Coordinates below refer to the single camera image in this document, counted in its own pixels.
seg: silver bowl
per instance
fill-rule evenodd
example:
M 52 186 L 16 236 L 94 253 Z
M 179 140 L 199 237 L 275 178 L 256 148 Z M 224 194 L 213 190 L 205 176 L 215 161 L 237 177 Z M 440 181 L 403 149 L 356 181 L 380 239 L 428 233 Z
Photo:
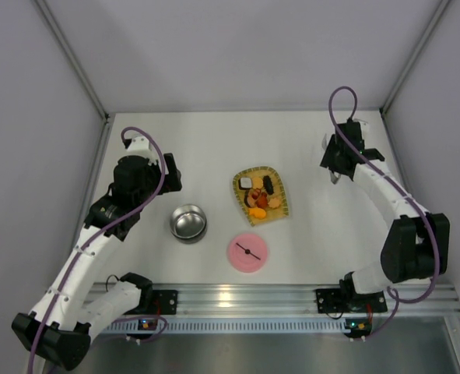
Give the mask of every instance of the silver bowl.
M 176 208 L 169 219 L 170 232 L 186 244 L 201 240 L 207 231 L 207 217 L 202 209 L 193 204 Z

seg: pink disc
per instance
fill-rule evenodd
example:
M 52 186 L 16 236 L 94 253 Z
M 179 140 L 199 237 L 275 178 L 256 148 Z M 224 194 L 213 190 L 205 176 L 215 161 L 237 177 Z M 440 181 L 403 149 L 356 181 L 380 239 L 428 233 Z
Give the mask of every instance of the pink disc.
M 233 239 L 226 254 L 235 269 L 243 273 L 253 273 L 266 263 L 268 246 L 261 237 L 247 233 Z

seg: cable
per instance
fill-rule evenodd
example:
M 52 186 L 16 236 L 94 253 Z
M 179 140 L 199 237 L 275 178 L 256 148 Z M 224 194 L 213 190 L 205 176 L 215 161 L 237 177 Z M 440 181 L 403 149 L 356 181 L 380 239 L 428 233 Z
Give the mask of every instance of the cable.
M 325 313 L 325 314 L 326 314 L 328 317 L 330 317 L 331 319 L 337 320 L 337 319 L 341 319 L 341 318 L 342 318 L 342 316 L 344 315 L 344 312 L 340 312 L 340 316 L 337 316 L 337 317 L 332 317 L 332 316 L 330 316 L 328 313 Z
M 110 222 L 108 225 L 106 225 L 105 227 L 103 227 L 102 229 L 97 231 L 88 240 L 86 240 L 84 242 L 84 244 L 81 246 L 82 251 L 84 251 L 86 248 L 88 248 L 90 246 L 90 244 L 93 243 L 93 241 L 95 239 L 97 239 L 100 235 L 102 235 L 104 232 L 110 230 L 112 227 L 116 226 L 117 224 L 120 224 L 122 221 L 130 218 L 131 216 L 141 212 L 143 210 L 143 208 L 145 208 L 145 206 L 150 204 L 150 202 L 153 200 L 153 198 L 159 194 L 160 189 L 162 188 L 162 185 L 164 184 L 164 179 L 166 178 L 166 161 L 164 160 L 163 154 L 160 151 L 159 146 L 157 145 L 157 143 L 155 143 L 155 140 L 153 140 L 152 137 L 149 134 L 147 134 L 146 132 L 144 132 L 141 129 L 138 129 L 136 127 L 131 127 L 131 126 L 126 127 L 125 129 L 122 130 L 121 139 L 122 139 L 123 142 L 125 140 L 125 133 L 127 131 L 130 131 L 130 130 L 134 130 L 136 132 L 139 132 L 141 135 L 146 137 L 150 141 L 152 146 L 155 148 L 155 151 L 157 152 L 157 154 L 159 155 L 159 160 L 160 160 L 160 180 L 159 180 L 159 185 L 155 188 L 155 191 L 153 191 L 153 194 L 150 195 L 149 198 L 143 204 L 139 205 L 138 207 L 133 209 L 131 212 L 125 214 L 124 216 L 118 218 L 117 220 Z M 57 287 L 58 293 L 56 293 L 53 296 L 53 298 L 51 299 L 50 304 L 48 306 L 48 309 L 45 312 L 45 314 L 43 316 L 43 319 L 40 322 L 40 325 L 39 325 L 39 327 L 37 329 L 37 332 L 36 332 L 36 336 L 34 337 L 34 340 L 33 340 L 33 345 L 32 345 L 32 347 L 30 349 L 29 363 L 27 364 L 27 374 L 33 374 L 34 359 L 36 357 L 36 349 L 37 349 L 37 345 L 38 345 L 38 343 L 40 341 L 41 334 L 43 333 L 43 329 L 46 326 L 46 322 L 48 321 L 48 318 L 50 317 L 50 314 L 51 314 L 55 304 L 57 303 L 58 296 L 60 295 L 60 292 L 63 290 L 63 288 L 65 286 L 65 283 L 67 282 L 67 280 L 68 280 L 68 278 L 69 278 L 69 276 L 70 276 L 70 274 L 72 272 L 72 269 L 74 268 L 75 264 L 77 263 L 77 260 L 81 256 L 81 254 L 82 254 L 82 252 L 77 252 L 74 255 L 74 257 L 72 258 L 71 263 L 68 265 L 68 268 L 65 271 L 64 276 L 62 277 L 62 279 L 60 281 L 60 284 Z
M 119 282 L 119 277 L 115 274 L 111 274 L 107 277 L 107 280 L 105 281 L 105 291 L 108 292 L 108 281 L 112 278 L 112 277 L 115 277 L 115 279 L 118 280 Z
M 368 322 L 371 323 L 373 321 L 373 311 L 371 310 L 370 304 L 367 304 L 367 312 L 368 312 Z
M 159 300 L 156 300 L 153 304 L 156 305 L 156 307 L 157 307 L 157 315 L 160 316 L 160 303 L 159 303 Z
M 380 327 L 378 327 L 375 331 L 371 331 L 370 335 L 368 335 L 367 337 L 365 337 L 364 339 L 370 339 L 372 337 L 374 337 L 375 335 L 377 335 L 378 333 L 380 333 L 395 317 L 395 314 L 398 312 L 398 309 L 399 309 L 399 303 L 400 303 L 400 299 L 399 299 L 399 293 L 398 293 L 398 290 L 396 290 L 394 288 L 394 293 L 395 293 L 395 306 L 394 306 L 394 309 L 392 310 L 392 313 L 389 317 L 387 317 L 387 319 L 380 325 Z

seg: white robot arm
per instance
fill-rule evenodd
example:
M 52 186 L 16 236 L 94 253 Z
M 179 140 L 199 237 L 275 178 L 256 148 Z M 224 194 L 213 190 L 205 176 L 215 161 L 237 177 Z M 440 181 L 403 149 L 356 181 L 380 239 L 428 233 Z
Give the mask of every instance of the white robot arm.
M 82 361 L 91 342 L 119 316 L 149 307 L 152 282 L 133 273 L 121 277 L 96 301 L 86 306 L 83 303 L 110 254 L 139 221 L 142 208 L 156 194 L 181 190 L 181 173 L 172 154 L 164 154 L 161 161 L 167 166 L 166 175 L 146 136 L 123 141 L 127 156 L 118 161 L 107 194 L 90 207 L 67 262 L 43 298 L 12 322 L 27 350 L 66 370 Z
M 346 145 L 337 131 L 328 145 L 326 138 L 324 139 L 325 155 L 321 166 L 329 169 L 332 183 L 337 183 L 341 175 L 345 175 L 361 187 L 389 227 L 380 259 L 363 269 L 348 273 L 341 281 L 341 287 L 349 289 L 349 297 L 362 298 L 360 295 L 374 294 L 408 279 L 431 277 L 434 273 L 434 254 L 428 233 L 423 227 L 421 213 L 427 217 L 437 239 L 439 273 L 446 271 L 449 220 L 441 213 L 430 213 L 413 200 L 413 204 L 409 203 L 411 195 L 395 181 L 384 157 L 376 149 L 365 148 L 363 134 L 367 131 L 366 127 L 361 129 L 361 124 L 351 118 L 338 127 L 382 175 L 365 164 Z

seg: orange food item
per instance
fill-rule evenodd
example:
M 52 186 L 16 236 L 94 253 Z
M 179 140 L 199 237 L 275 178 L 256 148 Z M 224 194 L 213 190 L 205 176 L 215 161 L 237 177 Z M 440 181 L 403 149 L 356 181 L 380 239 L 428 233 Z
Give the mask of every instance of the orange food item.
M 262 208 L 251 208 L 248 210 L 250 216 L 256 217 L 258 220 L 264 220 L 266 218 L 266 211 Z
M 264 187 L 264 182 L 262 181 L 262 178 L 253 177 L 253 179 L 252 179 L 252 188 L 253 189 L 262 189 L 262 187 Z
M 259 196 L 259 198 L 256 200 L 255 204 L 262 208 L 262 209 L 265 209 L 267 206 L 268 206 L 268 199 L 266 197 L 266 194 L 262 194 Z
M 271 209 L 279 208 L 280 205 L 282 205 L 282 202 L 281 202 L 280 199 L 278 199 L 277 197 L 273 197 L 273 198 L 270 199 L 269 202 L 268 202 L 268 206 L 269 206 Z

